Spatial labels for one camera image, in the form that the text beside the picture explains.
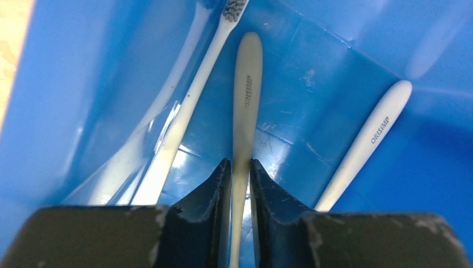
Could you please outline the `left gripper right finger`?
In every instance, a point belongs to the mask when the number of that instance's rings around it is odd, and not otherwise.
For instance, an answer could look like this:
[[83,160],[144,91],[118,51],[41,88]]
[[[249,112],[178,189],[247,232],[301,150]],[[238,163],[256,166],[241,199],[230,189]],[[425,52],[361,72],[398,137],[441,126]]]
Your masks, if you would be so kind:
[[322,213],[250,162],[256,267],[470,267],[446,220],[432,213]]

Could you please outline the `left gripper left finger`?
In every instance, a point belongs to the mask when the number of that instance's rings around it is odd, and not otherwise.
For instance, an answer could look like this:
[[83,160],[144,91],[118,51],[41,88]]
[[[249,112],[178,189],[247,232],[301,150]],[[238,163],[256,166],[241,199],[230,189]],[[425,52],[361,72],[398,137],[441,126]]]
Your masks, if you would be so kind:
[[173,205],[56,206],[23,224],[2,267],[225,267],[231,162]]

